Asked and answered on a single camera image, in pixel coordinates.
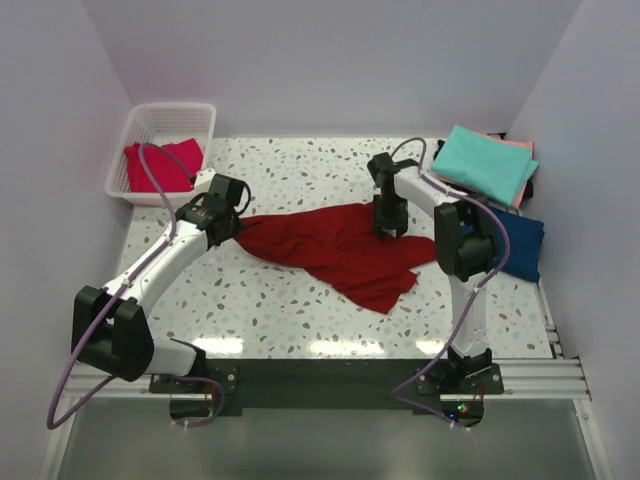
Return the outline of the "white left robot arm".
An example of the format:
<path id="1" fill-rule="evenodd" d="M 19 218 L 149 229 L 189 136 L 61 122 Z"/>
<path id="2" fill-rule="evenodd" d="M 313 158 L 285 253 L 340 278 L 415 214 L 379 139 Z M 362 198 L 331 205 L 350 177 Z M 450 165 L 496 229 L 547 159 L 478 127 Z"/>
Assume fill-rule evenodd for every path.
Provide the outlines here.
<path id="1" fill-rule="evenodd" d="M 249 185 L 215 174 L 206 191 L 178 209 L 135 263 L 100 288 L 85 286 L 73 306 L 72 357 L 112 377 L 171 376 L 185 392 L 207 380 L 206 354 L 188 342 L 157 340 L 149 318 L 165 291 L 195 260 L 235 237 L 251 199 Z"/>

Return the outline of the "dark red t-shirt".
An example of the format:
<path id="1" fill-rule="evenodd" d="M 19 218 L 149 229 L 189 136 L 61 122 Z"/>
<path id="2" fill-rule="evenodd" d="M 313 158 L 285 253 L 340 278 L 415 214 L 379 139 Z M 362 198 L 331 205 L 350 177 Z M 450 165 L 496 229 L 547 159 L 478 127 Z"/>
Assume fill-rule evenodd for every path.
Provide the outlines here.
<path id="1" fill-rule="evenodd" d="M 387 314 L 415 285 L 413 270 L 436 260 L 436 245 L 420 236 L 379 237 L 373 218 L 371 203 L 254 216 L 235 240 L 258 259 L 303 269 L 356 305 Z"/>

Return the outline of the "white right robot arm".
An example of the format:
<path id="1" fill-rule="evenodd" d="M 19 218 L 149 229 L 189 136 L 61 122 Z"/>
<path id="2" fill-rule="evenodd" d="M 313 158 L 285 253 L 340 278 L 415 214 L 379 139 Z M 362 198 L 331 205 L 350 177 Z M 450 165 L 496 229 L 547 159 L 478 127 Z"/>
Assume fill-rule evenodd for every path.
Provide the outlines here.
<path id="1" fill-rule="evenodd" d="M 373 199 L 377 235 L 396 238 L 408 230 L 413 204 L 434 222 L 436 261 L 451 290 L 452 332 L 445 346 L 417 376 L 438 387 L 469 392 L 492 367 L 486 332 L 485 286 L 510 252 L 508 234 L 485 197 L 465 194 L 423 173 L 411 159 L 378 154 L 367 170 L 379 190 Z"/>

